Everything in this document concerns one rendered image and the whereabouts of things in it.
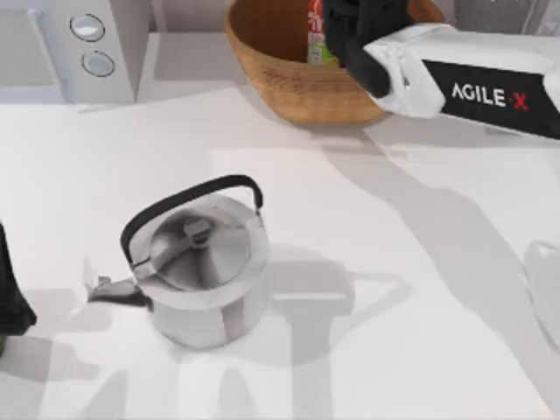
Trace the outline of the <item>red white green carton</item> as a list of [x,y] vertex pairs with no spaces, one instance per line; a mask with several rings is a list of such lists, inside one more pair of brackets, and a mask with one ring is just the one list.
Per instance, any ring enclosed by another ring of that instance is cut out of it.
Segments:
[[308,1],[307,24],[307,63],[338,67],[338,59],[326,46],[326,24],[323,17],[322,0]]

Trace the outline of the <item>round wooden basket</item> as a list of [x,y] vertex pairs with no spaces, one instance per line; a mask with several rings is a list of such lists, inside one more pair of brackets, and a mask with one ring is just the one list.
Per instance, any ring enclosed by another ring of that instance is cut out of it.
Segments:
[[[225,33],[241,69],[265,104],[299,125],[371,123],[377,99],[395,91],[389,71],[356,41],[339,66],[307,63],[309,0],[234,0]],[[409,0],[412,25],[444,22],[434,0]]]

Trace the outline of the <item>pale microwave oven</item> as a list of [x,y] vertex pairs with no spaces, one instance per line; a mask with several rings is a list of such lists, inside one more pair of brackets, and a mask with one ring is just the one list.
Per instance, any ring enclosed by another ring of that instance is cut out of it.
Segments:
[[[133,78],[117,25],[116,0],[0,0],[0,104],[114,104],[133,102]],[[105,25],[97,42],[77,39],[73,16],[92,14]],[[106,78],[88,74],[84,53],[115,62]]]

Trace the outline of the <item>round grey microwave knob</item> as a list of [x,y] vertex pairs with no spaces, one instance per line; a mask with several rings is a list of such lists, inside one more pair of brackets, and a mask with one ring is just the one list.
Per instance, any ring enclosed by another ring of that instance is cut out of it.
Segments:
[[104,23],[92,14],[71,17],[69,29],[77,39],[84,42],[97,42],[104,37],[106,32]]
[[109,77],[116,70],[113,59],[101,51],[84,53],[80,58],[80,63],[88,74],[97,78]]

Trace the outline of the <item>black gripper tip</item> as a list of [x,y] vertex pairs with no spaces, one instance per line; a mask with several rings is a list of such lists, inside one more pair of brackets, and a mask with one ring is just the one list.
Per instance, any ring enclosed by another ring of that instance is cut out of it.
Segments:
[[37,320],[18,286],[4,225],[0,222],[0,337],[25,335]]

